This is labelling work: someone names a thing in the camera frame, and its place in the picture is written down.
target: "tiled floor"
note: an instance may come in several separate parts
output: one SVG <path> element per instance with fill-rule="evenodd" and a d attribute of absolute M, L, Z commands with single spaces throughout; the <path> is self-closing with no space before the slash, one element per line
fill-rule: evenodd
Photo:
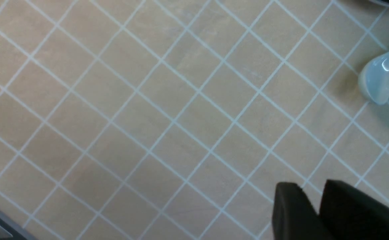
<path fill-rule="evenodd" d="M 39 239 L 271 239 L 278 181 L 389 206 L 362 0 L 0 0 L 0 209 Z"/>

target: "bathroom floor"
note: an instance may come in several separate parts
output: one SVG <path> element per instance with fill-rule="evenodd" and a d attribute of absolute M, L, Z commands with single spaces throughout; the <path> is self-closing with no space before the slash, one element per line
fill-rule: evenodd
<path fill-rule="evenodd" d="M 279 181 L 389 206 L 362 0 L 0 0 L 0 209 L 40 240 L 272 239 Z"/>

